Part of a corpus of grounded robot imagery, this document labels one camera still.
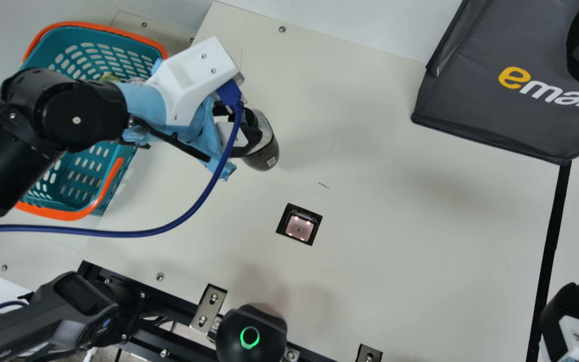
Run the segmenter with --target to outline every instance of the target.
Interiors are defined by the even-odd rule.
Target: emart logo
[[[579,92],[565,92],[560,87],[548,85],[539,80],[531,80],[531,74],[522,68],[510,66],[500,73],[498,80],[501,85],[510,89],[519,89],[521,94],[531,94],[531,97],[535,99],[545,97],[544,101],[547,103],[579,107]]]

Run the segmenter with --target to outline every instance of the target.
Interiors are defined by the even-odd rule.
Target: green light ring
[[[246,343],[245,342],[245,332],[249,329],[253,329],[256,332],[256,340],[253,343]],[[241,332],[241,346],[246,350],[250,350],[256,346],[260,342],[260,332],[255,327],[246,327]]]

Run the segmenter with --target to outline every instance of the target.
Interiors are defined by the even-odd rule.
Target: white platform
[[[154,238],[0,235],[4,277],[35,289],[87,259],[192,302],[216,284],[223,312],[266,303],[292,342],[340,361],[360,343],[386,361],[523,360],[558,167],[412,124],[420,62],[218,3],[210,35],[269,117],[279,165],[237,161]],[[209,177],[171,147],[140,151],[99,228],[164,224]],[[324,216],[312,247],[275,234],[288,202]]]

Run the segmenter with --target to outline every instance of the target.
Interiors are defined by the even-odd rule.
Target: orange basket handle
[[[81,218],[92,213],[92,211],[94,211],[95,208],[97,208],[97,206],[102,202],[106,196],[106,192],[108,192],[109,188],[111,187],[111,183],[115,179],[115,176],[117,176],[118,172],[120,171],[122,163],[124,163],[124,158],[118,157],[117,160],[115,160],[113,167],[111,167],[111,171],[106,177],[106,181],[104,182],[102,190],[99,192],[95,200],[93,200],[86,208],[78,211],[61,211],[50,208],[40,208],[39,206],[31,205],[21,201],[15,205],[15,208],[26,211],[26,213],[31,213],[33,215],[44,216],[46,218],[53,218],[62,221],[80,220]]]
[[[122,35],[123,37],[131,38],[135,41],[139,41],[140,43],[151,45],[152,47],[159,50],[160,54],[162,55],[162,59],[167,59],[167,51],[165,50],[164,46],[162,46],[162,44],[158,43],[157,41],[151,40],[147,37],[143,37],[142,35],[133,34],[130,32],[125,32],[124,30],[120,30],[120,29],[116,29],[116,28],[106,27],[106,25],[98,25],[98,24],[93,24],[93,23],[87,23],[84,21],[62,21],[62,23],[55,23],[53,25],[47,26],[46,28],[43,28],[39,33],[37,33],[37,35],[35,35],[35,38],[30,43],[30,46],[28,46],[28,49],[26,50],[26,54],[24,54],[24,58],[22,59],[22,62],[26,61],[26,58],[28,58],[28,55],[30,55],[30,53],[32,53],[32,51],[35,49],[35,46],[37,46],[37,43],[39,43],[39,41],[42,40],[42,37],[44,37],[44,35],[46,33],[50,32],[51,30],[53,30],[55,28],[61,28],[61,27],[80,27],[80,28],[101,30],[103,32]]]

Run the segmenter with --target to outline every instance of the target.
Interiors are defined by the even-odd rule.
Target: plastic basket
[[[44,28],[28,47],[22,69],[48,68],[71,78],[95,80],[105,73],[149,78],[153,62],[167,53],[159,43],[115,28],[82,22]],[[103,215],[136,147],[100,142],[66,153],[16,205],[35,215],[78,220]]]

